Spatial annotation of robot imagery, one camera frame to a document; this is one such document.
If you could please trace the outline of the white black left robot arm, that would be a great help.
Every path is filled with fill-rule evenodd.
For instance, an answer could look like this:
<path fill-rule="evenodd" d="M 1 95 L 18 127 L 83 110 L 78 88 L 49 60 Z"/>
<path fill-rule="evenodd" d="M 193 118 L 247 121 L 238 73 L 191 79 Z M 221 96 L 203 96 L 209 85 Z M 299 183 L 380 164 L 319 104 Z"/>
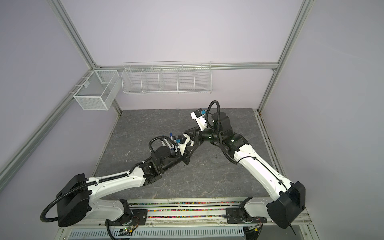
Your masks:
<path fill-rule="evenodd" d="M 128 171 L 102 177 L 74 176 L 40 215 L 43 223 L 57 222 L 69 227 L 83 220 L 102 219 L 119 224 L 131 222 L 134 213 L 127 200 L 104 200 L 114 193 L 139 188 L 159 180 L 165 171 L 183 162 L 190 163 L 197 143 L 187 134 L 172 139 L 158 136 L 150 140 L 150 156 Z"/>

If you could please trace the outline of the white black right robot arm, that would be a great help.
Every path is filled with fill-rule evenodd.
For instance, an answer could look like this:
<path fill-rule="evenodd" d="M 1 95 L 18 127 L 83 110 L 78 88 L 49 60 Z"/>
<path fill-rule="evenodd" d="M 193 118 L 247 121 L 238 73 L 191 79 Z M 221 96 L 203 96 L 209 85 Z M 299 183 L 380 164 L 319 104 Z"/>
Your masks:
<path fill-rule="evenodd" d="M 212 101 L 207 110 L 197 109 L 191 113 L 197 127 L 186 130 L 179 140 L 182 153 L 188 147 L 197 147 L 204 142 L 220 148 L 232 164 L 242 165 L 264 187 L 271 201 L 257 203 L 248 197 L 239 205 L 236 214 L 227 214 L 228 220 L 251 223 L 269 217 L 282 229 L 291 227 L 292 222 L 306 208 L 306 188 L 301 182 L 291 180 L 276 171 L 254 150 L 249 141 L 235 133 L 220 103 Z"/>

